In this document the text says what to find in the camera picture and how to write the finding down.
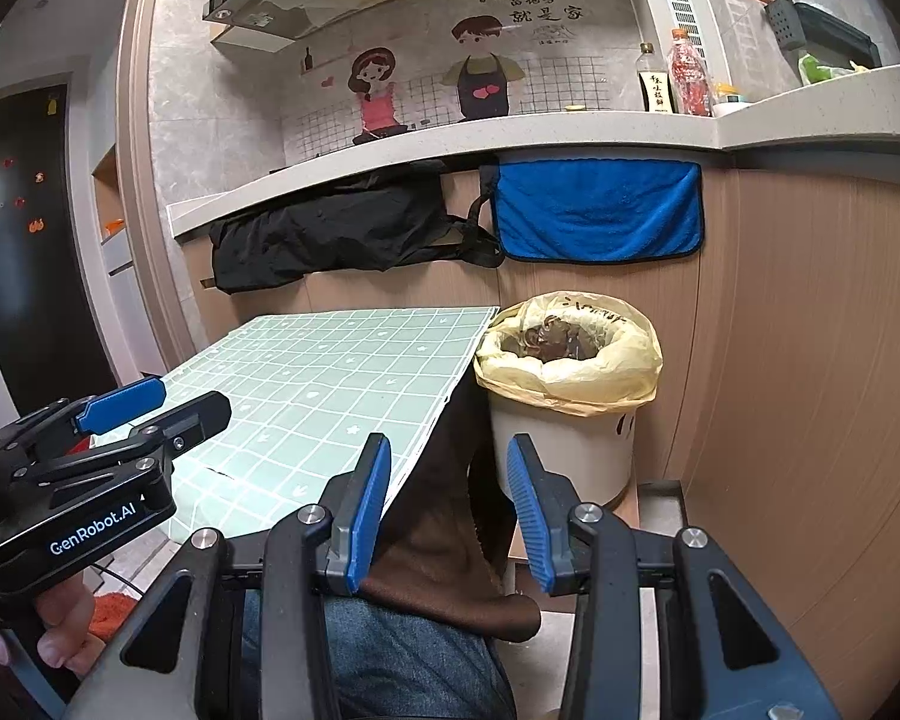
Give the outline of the person left hand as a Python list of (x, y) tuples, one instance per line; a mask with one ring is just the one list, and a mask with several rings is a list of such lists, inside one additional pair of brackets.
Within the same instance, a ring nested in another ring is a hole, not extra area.
[[(95, 598), (82, 575), (73, 575), (43, 592), (35, 600), (35, 610), (45, 626), (37, 644), (41, 661), (84, 678), (102, 655), (105, 642), (91, 633)], [(9, 663), (9, 645), (0, 632), (0, 667)]]

